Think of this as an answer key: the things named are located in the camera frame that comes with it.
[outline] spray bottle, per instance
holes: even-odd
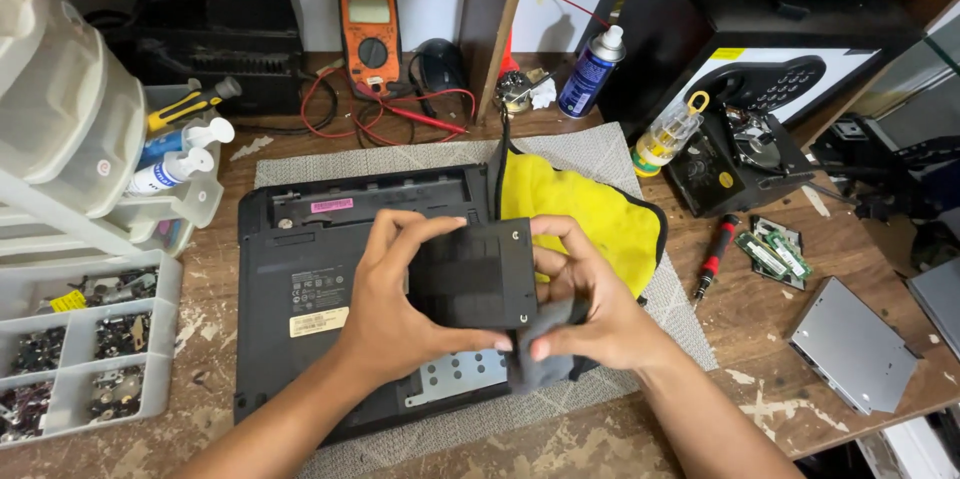
[[[626,54],[623,29],[616,25],[590,40],[559,94],[560,112],[570,118],[586,117],[594,108],[603,84]]]
[[[213,141],[229,143],[233,140],[234,126],[225,118],[214,117],[209,124],[201,118],[195,118],[184,128],[144,143],[136,168],[142,169],[156,164],[163,160],[163,155],[168,152],[190,150],[192,147],[204,148]]]
[[[703,104],[694,108],[693,102],[698,97],[702,97]],[[697,91],[690,96],[686,104],[677,102],[664,110],[630,151],[633,172],[640,177],[653,177],[660,173],[660,168],[673,160],[693,133],[700,128],[704,121],[700,112],[706,109],[710,102],[711,98],[706,92]]]
[[[162,162],[134,173],[124,193],[134,197],[153,195],[188,181],[196,171],[210,169],[213,169],[213,156],[206,149],[193,147],[187,152],[168,152]]]

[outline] wooden desk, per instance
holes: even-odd
[[[316,113],[321,109],[317,104]],[[533,112],[514,121],[516,137],[573,132],[600,123],[594,112],[579,120],[555,112]],[[331,126],[344,128],[343,119]],[[406,124],[384,119],[379,133],[401,139]],[[495,139],[496,121],[475,127],[471,139]],[[420,139],[435,136],[420,128]],[[232,399],[236,339],[236,210],[254,184],[257,160],[356,148],[353,137],[321,141],[310,137],[272,141],[254,154],[237,157],[241,147],[262,135],[244,134],[223,151],[225,193],[217,216],[198,230],[183,254],[183,288],[178,339],[182,350],[173,364],[168,410],[161,416],[91,433],[8,449],[0,458],[2,477],[161,477],[234,423]],[[680,206],[661,177],[644,180],[643,194],[669,216],[667,250],[687,289],[706,251],[713,220],[698,220]],[[716,383],[791,457],[816,452],[908,417],[960,400],[960,364],[881,253],[846,207],[824,200],[830,217],[819,215],[800,192],[757,211],[803,232],[806,257],[815,269],[815,288],[827,275],[839,276],[854,292],[897,327],[909,345],[923,353],[896,413],[861,417],[840,399],[782,340],[787,326],[810,297],[752,274],[748,258],[729,252],[718,281],[698,310],[706,337],[721,368]],[[372,477],[657,477],[680,476],[664,436],[642,397],[609,401],[424,458],[408,460]]]

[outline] hand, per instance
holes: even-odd
[[[533,235],[558,237],[568,252],[534,246],[536,272],[550,277],[537,283],[540,301],[560,300],[574,289],[590,297],[586,323],[558,327],[531,343],[536,361],[550,355],[584,355],[617,369],[641,368],[656,350],[673,343],[637,303],[630,288],[596,249],[580,224],[570,216],[540,215],[530,220]]]
[[[427,219],[388,209],[376,214],[353,278],[350,313],[334,348],[377,387],[447,353],[512,349],[506,335],[437,325],[403,294],[407,266],[421,244],[464,225],[462,217]]]

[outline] computer mouse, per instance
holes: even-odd
[[[419,74],[427,92],[466,89],[464,56],[460,48],[442,38],[420,45]]]

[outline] yellow screwdriver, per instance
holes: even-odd
[[[147,117],[147,124],[150,131],[155,132],[178,118],[204,112],[227,98],[239,96],[240,94],[243,94],[243,90],[240,89],[240,84],[232,77],[228,77],[214,85],[213,89],[191,91],[183,100],[176,104],[167,106],[158,112],[151,113],[150,116]]]

